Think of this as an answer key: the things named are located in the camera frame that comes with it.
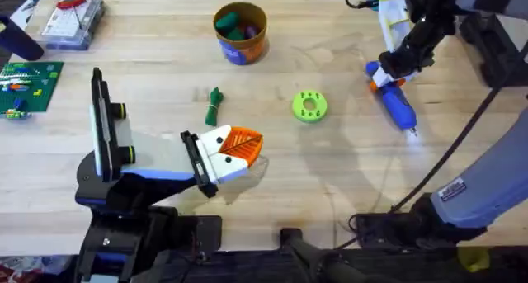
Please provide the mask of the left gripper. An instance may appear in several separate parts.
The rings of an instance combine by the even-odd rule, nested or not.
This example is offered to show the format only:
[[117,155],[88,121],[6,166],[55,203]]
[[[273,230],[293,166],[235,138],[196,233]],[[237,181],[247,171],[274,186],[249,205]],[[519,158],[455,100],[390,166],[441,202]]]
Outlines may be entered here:
[[242,126],[168,139],[133,131],[128,120],[94,122],[92,140],[93,150],[78,166],[75,201],[96,212],[144,211],[195,186],[211,198],[218,183],[248,171],[263,145],[262,134]]

